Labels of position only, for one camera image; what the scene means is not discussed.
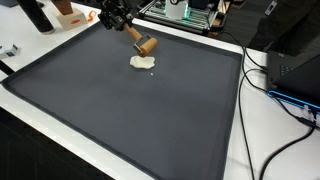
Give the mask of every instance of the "dough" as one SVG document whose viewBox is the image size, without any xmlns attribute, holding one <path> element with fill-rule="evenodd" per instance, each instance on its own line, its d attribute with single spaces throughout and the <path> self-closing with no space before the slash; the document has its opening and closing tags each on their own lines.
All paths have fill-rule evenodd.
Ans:
<svg viewBox="0 0 320 180">
<path fill-rule="evenodd" d="M 130 65 L 135 68 L 151 69 L 154 64 L 154 57 L 145 57 L 133 56 L 130 60 Z"/>
</svg>

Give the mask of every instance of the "orange object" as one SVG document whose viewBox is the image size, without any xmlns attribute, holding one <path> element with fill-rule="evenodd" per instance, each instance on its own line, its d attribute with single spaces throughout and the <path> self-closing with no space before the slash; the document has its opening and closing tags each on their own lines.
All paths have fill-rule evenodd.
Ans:
<svg viewBox="0 0 320 180">
<path fill-rule="evenodd" d="M 97 12 L 95 12 L 94 10 L 90 11 L 89 13 L 89 19 L 88 19 L 88 22 L 91 22 L 93 21 L 93 18 L 97 15 Z"/>
</svg>

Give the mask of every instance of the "white table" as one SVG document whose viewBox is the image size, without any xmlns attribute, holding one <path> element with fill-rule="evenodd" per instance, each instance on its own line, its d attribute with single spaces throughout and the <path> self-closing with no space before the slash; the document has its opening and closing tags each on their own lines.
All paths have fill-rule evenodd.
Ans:
<svg viewBox="0 0 320 180">
<path fill-rule="evenodd" d="M 20 7 L 6 8 L 0 6 L 0 22 L 5 22 L 5 26 L 2 25 L 0 27 L 0 43 L 15 43 L 18 47 L 21 47 L 21 51 L 17 56 L 3 60 L 13 70 L 26 66 L 98 21 L 96 17 L 94 22 L 88 26 L 65 32 L 52 15 L 56 11 L 53 5 L 48 0 L 43 2 L 46 5 L 44 11 L 56 28 L 56 32 L 48 36 L 43 36 L 36 30 Z M 93 9 L 77 4 L 73 4 L 73 6 L 83 11 L 86 15 Z M 241 48 L 236 45 L 138 19 L 135 19 L 134 23 L 225 50 L 242 53 Z M 266 63 L 265 53 L 249 50 L 249 54 L 259 64 Z M 245 67 L 249 69 L 253 68 L 254 65 L 246 58 Z M 6 75 L 0 72 L 0 80 L 5 77 Z M 263 75 L 252 73 L 249 77 L 254 84 L 264 87 L 265 78 Z M 248 83 L 244 83 L 241 97 L 249 147 L 257 177 L 260 174 L 264 160 L 271 152 L 304 135 L 308 128 L 288 116 L 275 101 L 253 89 Z M 152 179 L 58 120 L 15 97 L 2 86 L 0 87 L 0 106 L 115 179 Z M 288 108 L 294 114 L 300 116 L 303 114 L 299 108 L 289 105 Z M 316 131 L 307 140 L 294 145 L 277 156 L 269 165 L 264 179 L 319 180 L 319 152 L 320 133 Z M 224 179 L 251 179 L 247 159 L 237 108 L 229 142 Z"/>
</svg>

